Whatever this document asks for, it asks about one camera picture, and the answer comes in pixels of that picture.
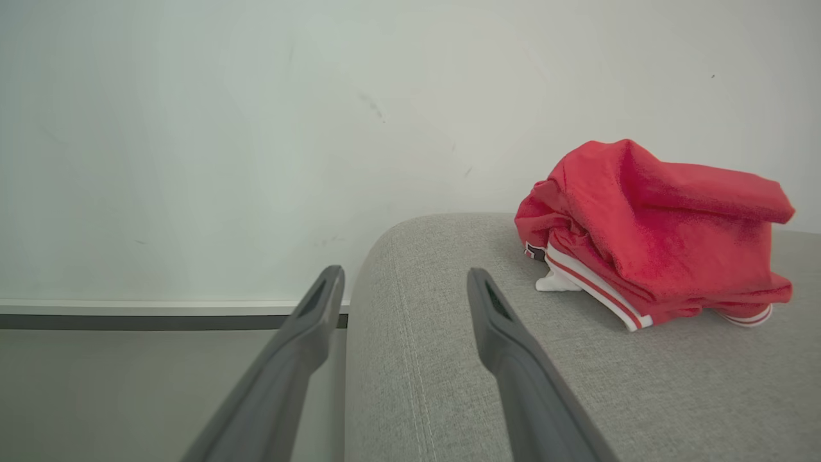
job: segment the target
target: couch cushion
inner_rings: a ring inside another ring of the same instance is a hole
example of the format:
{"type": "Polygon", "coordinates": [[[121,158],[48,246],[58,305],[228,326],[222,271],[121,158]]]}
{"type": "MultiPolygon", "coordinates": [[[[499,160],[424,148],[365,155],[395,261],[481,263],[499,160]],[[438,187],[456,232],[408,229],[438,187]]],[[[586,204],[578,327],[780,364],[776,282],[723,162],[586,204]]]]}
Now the couch cushion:
{"type": "Polygon", "coordinates": [[[793,301],[745,329],[706,312],[628,332],[586,293],[540,293],[509,214],[388,231],[351,300],[346,459],[511,460],[466,297],[490,272],[621,460],[806,460],[821,453],[821,236],[778,232],[793,301]]]}

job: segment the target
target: stitching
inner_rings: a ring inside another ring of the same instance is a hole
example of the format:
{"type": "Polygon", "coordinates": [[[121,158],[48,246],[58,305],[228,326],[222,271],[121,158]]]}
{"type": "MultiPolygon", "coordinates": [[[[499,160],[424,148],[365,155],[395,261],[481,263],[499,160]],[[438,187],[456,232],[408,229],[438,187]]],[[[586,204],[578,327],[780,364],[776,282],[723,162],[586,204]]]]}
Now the stitching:
{"type": "MultiPolygon", "coordinates": [[[[393,247],[393,244],[394,244],[395,241],[396,241],[396,239],[393,236],[391,236],[391,245],[388,248],[393,247]]],[[[396,259],[394,258],[393,252],[389,252],[388,256],[389,256],[390,261],[391,261],[391,266],[393,267],[393,274],[398,275],[397,262],[396,262],[396,259]]],[[[399,300],[402,303],[402,305],[404,306],[405,301],[402,298],[401,290],[399,288],[399,280],[397,278],[394,278],[393,282],[394,282],[394,286],[396,287],[397,293],[399,293],[399,300]]],[[[404,326],[402,326],[402,330],[405,331],[405,335],[402,336],[403,337],[402,344],[405,345],[405,348],[404,348],[405,351],[402,355],[402,358],[404,359],[404,361],[402,361],[402,362],[405,364],[405,380],[406,380],[406,383],[410,387],[410,397],[411,397],[410,398],[410,411],[413,413],[413,428],[414,428],[414,431],[415,431],[415,434],[416,434],[416,450],[419,452],[419,460],[422,460],[422,442],[419,439],[419,427],[416,425],[416,404],[414,404],[415,397],[414,397],[414,393],[413,393],[413,381],[411,380],[411,370],[408,368],[408,362],[409,361],[407,359],[407,354],[409,353],[411,348],[407,343],[408,335],[407,335],[407,331],[404,329],[404,326]]]]}
{"type": "MultiPolygon", "coordinates": [[[[391,260],[393,262],[393,272],[394,272],[394,274],[399,275],[399,273],[397,271],[396,260],[393,258],[393,254],[391,255],[391,260]]],[[[436,456],[436,445],[435,445],[435,443],[433,443],[433,432],[430,429],[430,411],[428,410],[428,398],[424,393],[424,383],[422,382],[422,372],[421,372],[421,367],[419,365],[419,354],[417,353],[417,350],[416,350],[416,341],[415,341],[414,332],[413,332],[413,325],[411,324],[411,319],[410,319],[411,318],[411,311],[408,310],[407,303],[405,302],[405,294],[401,290],[401,286],[399,285],[398,280],[397,280],[397,292],[399,293],[399,301],[402,304],[402,311],[404,311],[405,315],[406,315],[407,327],[410,330],[410,340],[409,341],[410,341],[411,345],[413,346],[413,354],[414,354],[414,359],[416,361],[416,376],[419,378],[419,386],[420,386],[420,389],[422,390],[422,405],[424,406],[424,416],[428,420],[428,435],[430,437],[430,450],[431,450],[431,452],[433,452],[433,460],[436,460],[438,462],[439,458],[436,456]]]]}

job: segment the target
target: red fabric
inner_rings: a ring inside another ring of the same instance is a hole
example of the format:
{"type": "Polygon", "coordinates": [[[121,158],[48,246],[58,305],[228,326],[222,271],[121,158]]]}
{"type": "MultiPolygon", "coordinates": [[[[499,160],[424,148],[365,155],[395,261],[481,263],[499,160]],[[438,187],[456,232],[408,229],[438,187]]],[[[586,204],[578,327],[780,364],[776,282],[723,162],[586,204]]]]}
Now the red fabric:
{"type": "Polygon", "coordinates": [[[770,223],[793,213],[777,182],[661,162],[631,140],[591,141],[535,184],[516,227],[525,253],[543,259],[549,240],[660,324],[789,301],[790,281],[769,269],[770,223]]]}

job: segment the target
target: gray floor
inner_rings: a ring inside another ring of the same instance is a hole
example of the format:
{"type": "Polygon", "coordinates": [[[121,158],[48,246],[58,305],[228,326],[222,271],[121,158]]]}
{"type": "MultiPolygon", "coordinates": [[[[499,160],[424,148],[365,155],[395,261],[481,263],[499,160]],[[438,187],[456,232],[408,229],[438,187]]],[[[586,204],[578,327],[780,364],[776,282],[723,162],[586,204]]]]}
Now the gray floor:
{"type": "MultiPolygon", "coordinates": [[[[0,460],[177,461],[270,330],[0,330],[0,460]]],[[[311,377],[292,460],[344,454],[346,332],[311,377]]]]}

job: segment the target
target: red stripe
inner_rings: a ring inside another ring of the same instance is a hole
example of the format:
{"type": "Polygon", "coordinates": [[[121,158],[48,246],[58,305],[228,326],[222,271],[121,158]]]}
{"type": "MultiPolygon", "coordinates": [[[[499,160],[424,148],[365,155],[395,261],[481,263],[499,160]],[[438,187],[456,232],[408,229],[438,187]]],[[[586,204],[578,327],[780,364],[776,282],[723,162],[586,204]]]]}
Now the red stripe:
{"type": "Polygon", "coordinates": [[[729,319],[730,321],[737,322],[737,323],[739,323],[739,324],[758,324],[758,323],[760,323],[760,322],[764,322],[764,321],[766,321],[767,319],[769,319],[769,317],[770,317],[770,315],[772,314],[772,311],[773,311],[773,305],[769,305],[769,306],[767,306],[767,310],[765,310],[765,311],[767,312],[767,314],[766,314],[766,315],[764,315],[764,316],[762,316],[762,317],[760,317],[759,319],[757,319],[757,320],[755,320],[755,321],[741,321],[741,320],[738,320],[738,319],[736,319],[736,318],[734,318],[734,317],[732,317],[732,316],[728,316],[728,315],[726,315],[726,314],[724,314],[724,313],[719,313],[719,314],[721,314],[722,316],[726,317],[726,318],[727,318],[727,319],[729,319]]]}
{"type": "Polygon", "coordinates": [[[641,322],[639,322],[639,318],[635,317],[635,314],[633,314],[633,312],[630,311],[630,308],[625,307],[624,303],[619,302],[615,297],[613,297],[611,294],[603,291],[598,285],[593,284],[587,278],[585,278],[583,275],[580,275],[579,273],[576,273],[574,270],[571,270],[570,268],[564,266],[563,264],[559,263],[558,261],[555,261],[554,259],[552,259],[550,257],[550,255],[548,255],[547,252],[545,252],[544,255],[548,258],[548,260],[550,260],[551,263],[558,266],[559,268],[562,268],[564,271],[567,271],[568,273],[574,275],[577,279],[581,280],[582,282],[584,282],[588,286],[592,287],[593,289],[596,289],[596,292],[601,293],[605,298],[607,298],[607,300],[610,300],[611,302],[613,302],[614,305],[619,307],[619,309],[621,309],[627,316],[630,317],[631,320],[633,320],[633,322],[635,323],[635,327],[637,329],[641,329],[643,327],[641,325],[641,322]]]}

